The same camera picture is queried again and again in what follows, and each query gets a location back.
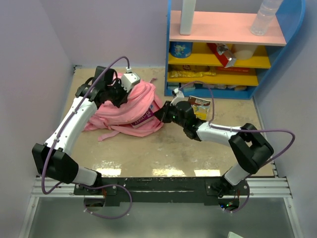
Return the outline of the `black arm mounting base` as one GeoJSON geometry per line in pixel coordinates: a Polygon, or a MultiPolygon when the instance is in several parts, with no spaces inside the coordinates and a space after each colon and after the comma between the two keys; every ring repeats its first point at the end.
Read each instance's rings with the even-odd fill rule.
{"type": "Polygon", "coordinates": [[[121,203],[201,203],[206,206],[237,208],[239,198],[248,196],[246,180],[232,186],[221,177],[103,178],[105,188],[87,189],[81,185],[74,194],[88,204],[119,206],[121,203]]]}

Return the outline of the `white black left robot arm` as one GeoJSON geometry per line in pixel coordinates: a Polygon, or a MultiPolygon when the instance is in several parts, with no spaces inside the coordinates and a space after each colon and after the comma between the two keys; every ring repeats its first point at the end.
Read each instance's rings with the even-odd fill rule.
{"type": "Polygon", "coordinates": [[[112,69],[98,66],[95,75],[86,80],[75,93],[73,103],[56,131],[43,143],[36,143],[32,155],[38,173],[62,183],[84,184],[91,194],[103,188],[101,174],[79,166],[71,157],[73,146],[86,123],[106,101],[120,107],[127,103],[128,95],[140,82],[130,68],[119,76],[112,69]]]}

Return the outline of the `pink student backpack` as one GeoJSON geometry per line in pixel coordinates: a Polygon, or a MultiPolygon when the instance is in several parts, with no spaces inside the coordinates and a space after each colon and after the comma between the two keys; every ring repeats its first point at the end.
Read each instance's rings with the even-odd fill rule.
{"type": "Polygon", "coordinates": [[[98,141],[104,141],[120,133],[136,137],[148,136],[160,130],[163,127],[163,122],[154,116],[151,121],[139,128],[133,128],[131,123],[139,119],[151,104],[154,106],[154,113],[163,106],[162,100],[156,94],[156,87],[153,82],[141,80],[132,89],[126,104],[117,108],[110,101],[106,101],[89,119],[83,131],[109,130],[109,132],[99,136],[98,141]]]}

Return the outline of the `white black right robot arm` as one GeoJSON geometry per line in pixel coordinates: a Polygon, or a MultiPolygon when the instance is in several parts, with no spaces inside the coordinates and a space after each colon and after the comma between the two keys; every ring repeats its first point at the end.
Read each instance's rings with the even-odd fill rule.
{"type": "Polygon", "coordinates": [[[238,189],[238,183],[248,175],[253,175],[273,155],[269,142],[250,123],[242,127],[227,127],[211,124],[194,114],[189,102],[180,101],[176,105],[166,101],[154,116],[163,123],[175,123],[183,128],[187,137],[197,141],[210,141],[229,146],[237,164],[231,167],[220,183],[227,195],[238,189]]]}

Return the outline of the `purple book underneath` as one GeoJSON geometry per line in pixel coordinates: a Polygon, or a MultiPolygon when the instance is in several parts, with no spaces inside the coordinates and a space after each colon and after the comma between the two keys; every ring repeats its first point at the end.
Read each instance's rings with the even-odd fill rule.
{"type": "Polygon", "coordinates": [[[131,126],[133,128],[139,128],[142,125],[151,121],[154,118],[153,109],[154,109],[154,106],[151,104],[150,107],[148,108],[148,110],[139,119],[137,119],[136,121],[131,123],[131,126]]]}

